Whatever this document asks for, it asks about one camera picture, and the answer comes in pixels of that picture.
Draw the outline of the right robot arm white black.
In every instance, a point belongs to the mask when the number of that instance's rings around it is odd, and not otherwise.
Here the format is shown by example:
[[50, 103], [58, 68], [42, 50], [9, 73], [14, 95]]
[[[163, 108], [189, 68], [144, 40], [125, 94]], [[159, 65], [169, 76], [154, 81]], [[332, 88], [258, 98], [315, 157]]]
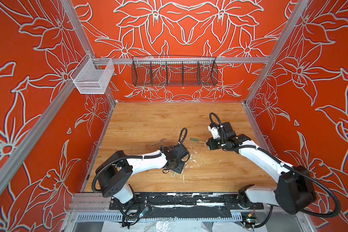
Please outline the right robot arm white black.
[[239, 189], [240, 207], [249, 208], [252, 204], [262, 203], [279, 206], [294, 215], [316, 201], [313, 181], [308, 178], [309, 172], [304, 167], [294, 167], [269, 155], [248, 136], [237, 135], [229, 122], [222, 125], [212, 122], [208, 130], [212, 134], [206, 142], [210, 150], [236, 152], [263, 169], [276, 183], [275, 186], [249, 184]]

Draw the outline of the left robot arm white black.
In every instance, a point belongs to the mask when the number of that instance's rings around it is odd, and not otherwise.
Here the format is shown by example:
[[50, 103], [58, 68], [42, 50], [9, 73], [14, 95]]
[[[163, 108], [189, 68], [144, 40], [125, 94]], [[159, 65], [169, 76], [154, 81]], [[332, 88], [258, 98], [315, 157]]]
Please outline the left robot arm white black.
[[96, 169], [91, 189], [104, 198], [111, 197], [129, 205], [136, 198], [127, 184], [130, 177], [153, 169], [181, 174], [189, 158], [189, 151], [183, 144], [160, 146], [159, 150], [141, 155], [126, 155], [119, 150]]

